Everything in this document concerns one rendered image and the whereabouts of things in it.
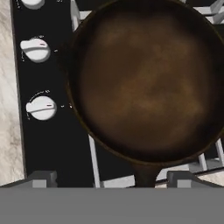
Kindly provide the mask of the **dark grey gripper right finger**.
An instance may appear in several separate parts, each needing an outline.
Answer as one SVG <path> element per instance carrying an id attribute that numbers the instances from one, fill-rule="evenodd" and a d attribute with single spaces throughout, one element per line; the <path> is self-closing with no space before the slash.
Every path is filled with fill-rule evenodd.
<path id="1" fill-rule="evenodd" d="M 190 171 L 168 171 L 168 188 L 224 188 L 224 185 L 214 183 L 212 180 L 206 180 L 201 175 L 196 175 Z"/>

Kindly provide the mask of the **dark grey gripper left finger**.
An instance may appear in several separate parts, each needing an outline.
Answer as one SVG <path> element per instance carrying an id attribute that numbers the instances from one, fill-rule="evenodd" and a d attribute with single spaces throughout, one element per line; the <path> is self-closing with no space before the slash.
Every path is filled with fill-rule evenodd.
<path id="1" fill-rule="evenodd" d="M 57 187 L 57 172 L 56 171 L 34 171 L 27 178 L 18 180 L 7 185 L 6 187 L 30 187 L 30 188 L 48 188 Z"/>

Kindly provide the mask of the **black hob with white grates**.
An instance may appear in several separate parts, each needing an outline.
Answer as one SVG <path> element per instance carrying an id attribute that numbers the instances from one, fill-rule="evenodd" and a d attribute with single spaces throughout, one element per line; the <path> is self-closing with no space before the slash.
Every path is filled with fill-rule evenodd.
<path id="1" fill-rule="evenodd" d="M 56 171 L 62 187 L 90 187 L 103 172 L 122 173 L 121 162 L 127 159 L 104 149 L 87 133 L 67 94 L 59 53 L 85 19 L 74 0 L 45 0 L 37 10 L 26 8 L 21 0 L 10 0 L 10 6 L 26 170 Z M 29 39 L 43 39 L 49 45 L 48 60 L 35 63 L 25 56 L 20 42 Z M 46 121 L 26 112 L 26 104 L 42 95 L 57 105 L 54 117 Z"/>

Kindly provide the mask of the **white hob knob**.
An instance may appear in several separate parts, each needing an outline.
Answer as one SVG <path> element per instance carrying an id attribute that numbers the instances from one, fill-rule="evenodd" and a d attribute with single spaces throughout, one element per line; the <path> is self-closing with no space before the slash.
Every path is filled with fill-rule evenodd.
<path id="1" fill-rule="evenodd" d="M 40 9 L 44 4 L 45 0 L 21 0 L 24 6 L 31 10 Z"/>
<path id="2" fill-rule="evenodd" d="M 41 63 L 50 57 L 49 45 L 41 38 L 32 38 L 20 42 L 20 48 L 25 56 L 35 63 Z"/>
<path id="3" fill-rule="evenodd" d="M 46 121 L 54 117 L 57 105 L 48 96 L 38 96 L 26 104 L 26 112 L 39 121 Z"/>

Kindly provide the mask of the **brown cast iron pan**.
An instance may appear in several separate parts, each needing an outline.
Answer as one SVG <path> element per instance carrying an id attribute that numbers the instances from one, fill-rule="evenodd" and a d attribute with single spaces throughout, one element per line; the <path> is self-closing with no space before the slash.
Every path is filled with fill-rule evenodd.
<path id="1" fill-rule="evenodd" d="M 179 0 L 114 0 L 59 51 L 80 124 L 129 160 L 136 186 L 202 154 L 224 133 L 224 40 Z"/>

